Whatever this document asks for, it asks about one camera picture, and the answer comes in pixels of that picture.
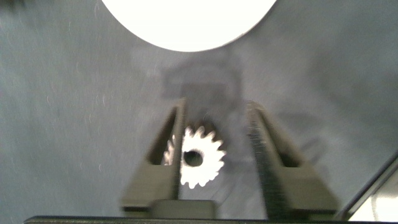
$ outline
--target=circular light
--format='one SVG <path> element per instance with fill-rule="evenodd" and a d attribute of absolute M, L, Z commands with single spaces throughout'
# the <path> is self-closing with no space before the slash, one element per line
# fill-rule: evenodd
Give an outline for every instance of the circular light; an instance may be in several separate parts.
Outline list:
<path fill-rule="evenodd" d="M 103 0 L 143 40 L 182 52 L 228 44 L 252 29 L 276 0 Z"/>

